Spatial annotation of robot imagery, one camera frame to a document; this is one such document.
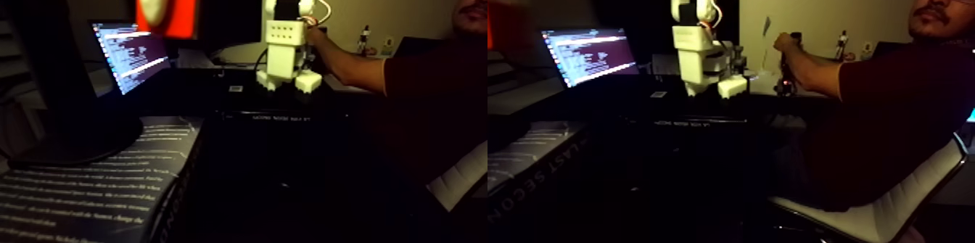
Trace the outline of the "person's hand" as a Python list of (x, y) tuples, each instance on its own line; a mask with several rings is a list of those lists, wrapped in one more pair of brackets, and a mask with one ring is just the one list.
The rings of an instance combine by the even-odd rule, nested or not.
[(794, 38), (790, 33), (780, 33), (777, 39), (775, 39), (773, 47), (786, 55), (802, 52), (800, 50), (799, 39)]
[(304, 30), (304, 39), (306, 44), (312, 46), (322, 46), (330, 42), (328, 38), (328, 29), (326, 27), (309, 27)]

